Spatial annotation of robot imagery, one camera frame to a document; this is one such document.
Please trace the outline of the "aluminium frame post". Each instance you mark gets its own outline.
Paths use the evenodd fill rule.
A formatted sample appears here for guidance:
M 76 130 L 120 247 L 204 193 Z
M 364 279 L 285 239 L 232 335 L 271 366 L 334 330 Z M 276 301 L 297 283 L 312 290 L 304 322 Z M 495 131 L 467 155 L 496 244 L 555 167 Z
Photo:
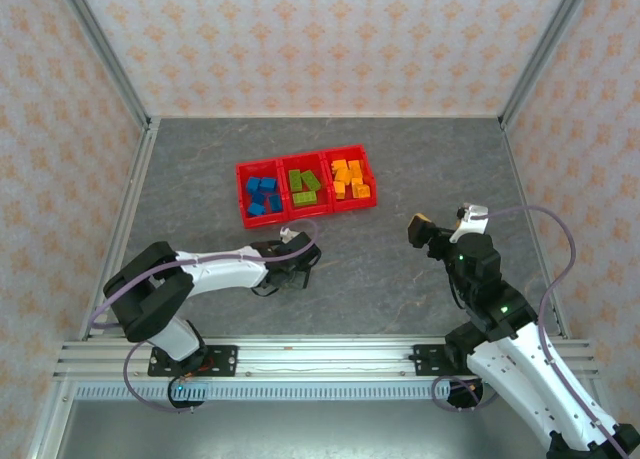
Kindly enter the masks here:
M 533 53 L 520 74 L 503 111 L 497 116 L 500 128 L 506 131 L 534 88 L 538 77 L 551 58 L 557 44 L 569 26 L 583 0 L 561 0 L 552 14 Z
M 149 128 L 151 117 L 147 113 L 139 95 L 116 52 L 110 44 L 104 29 L 100 25 L 87 0 L 65 0 L 76 16 L 80 27 L 89 40 L 93 50 L 114 82 L 121 98 L 134 120 L 144 129 Z

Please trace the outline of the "aluminium side frame rail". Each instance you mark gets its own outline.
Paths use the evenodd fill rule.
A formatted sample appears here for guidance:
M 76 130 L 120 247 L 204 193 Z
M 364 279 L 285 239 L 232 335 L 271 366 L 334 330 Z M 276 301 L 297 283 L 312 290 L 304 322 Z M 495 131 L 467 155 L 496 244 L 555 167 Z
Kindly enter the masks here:
M 502 129 L 501 134 L 502 142 L 504 144 L 505 150 L 507 151 L 511 168 L 514 174 L 520 201 L 524 206 L 529 206 L 530 201 L 528 193 L 525 190 L 524 180 L 522 179 L 522 175 L 517 164 L 515 148 L 511 145 L 507 130 Z M 549 255 L 547 254 L 544 244 L 541 241 L 541 235 L 536 228 L 536 220 L 539 217 L 548 218 L 548 215 L 541 213 L 540 211 L 530 210 L 520 211 L 520 214 L 523 214 L 526 218 L 526 222 L 534 244 L 534 249 L 536 251 L 537 261 L 541 268 L 541 275 L 545 283 L 545 288 L 548 288 L 555 279 L 556 274 L 553 272 L 552 262 L 549 258 Z M 567 322 L 563 306 L 562 304 L 557 302 L 558 299 L 559 297 L 557 295 L 557 289 L 554 288 L 550 293 L 549 299 L 547 300 L 547 305 L 545 306 L 545 326 L 550 336 L 560 337 L 561 339 L 570 339 L 572 337 L 572 332 Z
M 90 316 L 103 302 L 103 285 L 120 269 L 122 264 L 160 122 L 161 118 L 159 116 L 153 116 L 141 130 L 138 145 L 125 180 L 125 188 L 120 200 L 116 221 L 94 285 L 94 291 L 88 302 L 87 312 L 79 330 L 78 339 L 81 341 L 87 340 L 92 335 Z

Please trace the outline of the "thin aluminium wall rail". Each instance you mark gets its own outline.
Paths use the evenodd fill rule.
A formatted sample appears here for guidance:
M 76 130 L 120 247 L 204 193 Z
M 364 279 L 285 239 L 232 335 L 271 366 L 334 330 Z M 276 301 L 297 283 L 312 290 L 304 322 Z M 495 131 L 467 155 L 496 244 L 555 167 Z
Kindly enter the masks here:
M 395 113 L 395 114 L 374 114 L 365 113 L 276 113 L 276 114 L 216 114 L 216 115 L 153 115 L 149 122 L 159 122 L 164 119 L 490 119 L 498 120 L 498 114 L 416 114 L 416 113 Z

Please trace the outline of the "red plastic bin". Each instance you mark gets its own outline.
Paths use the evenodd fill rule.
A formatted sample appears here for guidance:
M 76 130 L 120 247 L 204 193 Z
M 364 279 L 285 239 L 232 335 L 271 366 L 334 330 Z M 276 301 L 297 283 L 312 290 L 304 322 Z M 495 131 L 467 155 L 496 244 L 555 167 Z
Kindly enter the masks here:
M 262 226 L 273 225 L 284 222 L 288 218 L 288 214 L 284 207 L 284 187 L 283 178 L 280 171 L 280 163 L 275 159 L 260 160 L 253 162 L 238 163 L 235 167 L 236 189 L 238 195 L 238 206 L 241 214 L 243 225 L 246 229 L 255 229 Z M 283 211 L 281 213 L 271 213 L 268 200 L 264 204 L 266 214 L 259 217 L 250 217 L 247 208 L 251 204 L 251 197 L 246 191 L 246 182 L 250 177 L 274 177 L 277 179 L 277 191 L 275 193 L 263 192 L 267 198 L 271 194 L 279 194 L 283 203 Z
M 369 159 L 365 148 L 362 145 L 351 145 L 338 148 L 329 148 L 321 152 L 321 156 L 327 167 L 329 174 L 329 180 L 331 181 L 331 202 L 333 210 L 335 212 L 346 212 L 358 209 L 373 208 L 377 205 L 377 184 L 373 169 L 369 163 Z M 338 159 L 345 159 L 347 162 L 350 160 L 359 160 L 361 162 L 361 168 L 363 173 L 363 182 L 370 186 L 371 197 L 365 200 L 358 200 L 352 197 L 351 182 L 345 188 L 345 199 L 337 200 L 335 195 L 334 175 L 331 169 L 331 162 Z
M 280 171 L 283 178 L 284 187 L 284 207 L 291 219 L 329 215 L 333 212 L 331 202 L 331 181 L 327 172 L 321 154 L 318 152 L 310 152 L 305 154 L 297 154 L 284 156 L 280 159 Z M 315 206 L 307 206 L 295 208 L 292 201 L 292 192 L 289 187 L 288 171 L 290 169 L 299 169 L 301 173 L 311 170 L 322 184 L 322 188 L 315 191 L 318 198 L 318 204 Z

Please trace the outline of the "wide aluminium base rail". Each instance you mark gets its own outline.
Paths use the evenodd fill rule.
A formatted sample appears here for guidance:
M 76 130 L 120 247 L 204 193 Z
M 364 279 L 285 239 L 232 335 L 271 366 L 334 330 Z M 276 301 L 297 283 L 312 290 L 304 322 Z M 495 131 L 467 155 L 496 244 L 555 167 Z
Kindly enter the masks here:
M 213 345 L 238 348 L 239 380 L 408 380 L 415 376 L 409 361 L 418 344 L 442 345 L 442 337 L 411 335 L 276 335 L 210 337 Z M 57 379 L 113 380 L 122 376 L 124 360 L 134 380 L 148 377 L 151 347 L 115 336 L 96 336 L 63 344 L 53 376 Z

